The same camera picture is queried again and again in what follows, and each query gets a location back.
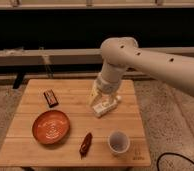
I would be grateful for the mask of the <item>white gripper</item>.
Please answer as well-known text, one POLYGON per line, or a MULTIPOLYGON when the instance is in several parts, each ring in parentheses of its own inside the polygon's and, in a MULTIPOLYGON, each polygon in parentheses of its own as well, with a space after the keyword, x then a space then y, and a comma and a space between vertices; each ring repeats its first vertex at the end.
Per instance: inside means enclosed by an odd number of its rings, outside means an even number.
MULTIPOLYGON (((101 93, 103 94, 112 94, 115 93, 119 88, 118 82, 110 82, 105 80, 101 74, 98 74, 96 78, 96 87, 94 87, 91 91, 90 98, 89 98, 89 105, 93 106, 100 98, 101 93)), ((110 95, 106 95, 103 98, 103 105, 109 105, 112 102, 112 98, 110 95)))

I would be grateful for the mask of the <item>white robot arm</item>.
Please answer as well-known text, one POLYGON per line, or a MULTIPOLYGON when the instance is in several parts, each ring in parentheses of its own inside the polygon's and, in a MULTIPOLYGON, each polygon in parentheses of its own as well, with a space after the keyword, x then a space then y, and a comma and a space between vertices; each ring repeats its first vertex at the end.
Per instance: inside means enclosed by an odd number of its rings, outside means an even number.
POLYGON ((100 55, 103 66, 94 81, 90 105, 98 101, 101 93, 116 93, 128 68, 141 71, 194 97, 192 57, 143 50, 132 37, 104 40, 100 46, 100 55))

